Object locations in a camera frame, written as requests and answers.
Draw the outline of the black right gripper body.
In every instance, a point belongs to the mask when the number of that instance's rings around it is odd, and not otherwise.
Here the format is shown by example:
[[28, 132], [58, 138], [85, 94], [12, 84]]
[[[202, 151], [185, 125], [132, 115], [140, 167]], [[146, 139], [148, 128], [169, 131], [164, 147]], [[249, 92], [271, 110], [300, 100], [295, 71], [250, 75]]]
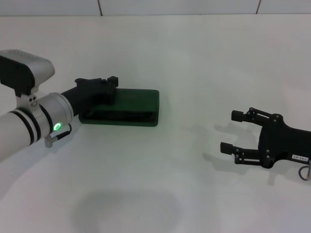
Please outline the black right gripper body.
[[279, 160], [308, 164], [311, 160], [311, 133], [289, 127], [283, 116], [272, 114], [261, 129], [258, 150], [264, 168], [272, 168]]

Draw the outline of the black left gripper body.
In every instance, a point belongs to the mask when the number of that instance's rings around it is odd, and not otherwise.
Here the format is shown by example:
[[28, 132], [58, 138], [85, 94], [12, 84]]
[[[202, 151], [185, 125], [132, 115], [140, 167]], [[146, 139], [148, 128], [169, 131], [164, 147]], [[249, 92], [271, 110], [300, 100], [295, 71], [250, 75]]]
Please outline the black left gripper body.
[[70, 103], [74, 116], [107, 101], [105, 79], [76, 79], [75, 82], [76, 87], [61, 93]]

